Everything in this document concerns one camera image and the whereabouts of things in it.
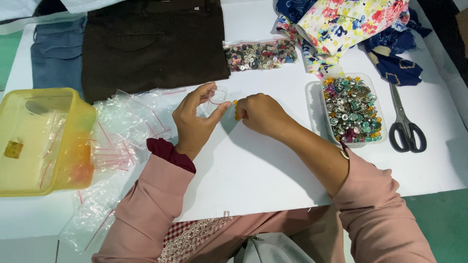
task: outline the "yellow plastic container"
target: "yellow plastic container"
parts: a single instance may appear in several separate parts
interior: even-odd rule
[[[54,123],[52,112],[66,116],[62,131],[57,132],[61,141],[55,145],[51,137],[58,135],[51,136],[52,126],[48,126]],[[88,187],[94,167],[86,142],[95,119],[95,109],[72,88],[6,94],[0,104],[0,197],[42,196]],[[44,154],[47,150],[54,154]],[[47,182],[46,173],[50,175]]]

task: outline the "right hand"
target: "right hand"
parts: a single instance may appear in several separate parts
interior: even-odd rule
[[[274,139],[280,139],[295,123],[275,99],[263,93],[240,99],[237,114],[245,126]]]

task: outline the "maroon cuff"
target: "maroon cuff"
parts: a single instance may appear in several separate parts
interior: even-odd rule
[[[158,156],[159,158],[164,159],[193,174],[197,172],[197,169],[195,169],[195,165],[193,164],[192,160],[190,160],[187,155],[178,153],[172,143],[165,141],[162,138],[149,138],[146,140],[146,146],[152,154]]]

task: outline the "brown pants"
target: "brown pants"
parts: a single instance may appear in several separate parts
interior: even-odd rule
[[[229,78],[219,0],[127,0],[88,13],[82,86],[88,102]]]

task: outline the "white table surface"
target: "white table surface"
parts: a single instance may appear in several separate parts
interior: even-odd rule
[[[273,1],[224,4],[223,10],[227,41],[273,37],[277,18]],[[34,25],[25,28],[6,92],[32,88],[29,49],[33,29]],[[424,69],[423,82],[416,87],[400,87],[399,93],[408,118],[426,135],[427,150],[398,153],[389,140],[354,149],[378,168],[392,169],[403,196],[468,186],[468,132],[419,35],[416,43],[418,50],[403,57]],[[381,79],[362,47],[349,50],[340,64],[345,72],[370,76],[390,128],[396,114],[388,82]],[[306,85],[317,80],[306,73],[301,59],[281,69],[233,73],[217,84],[229,89],[229,100],[259,92],[269,94],[301,125],[326,138],[318,97],[313,98],[312,105],[306,103]],[[184,196],[183,212],[177,221],[221,217],[227,212],[233,216],[330,204],[325,189],[289,148],[237,123],[232,111],[227,115],[194,161],[197,174]],[[143,166],[118,177],[123,194]],[[56,235],[73,213],[72,193],[63,190],[44,197],[0,198],[0,239]]]

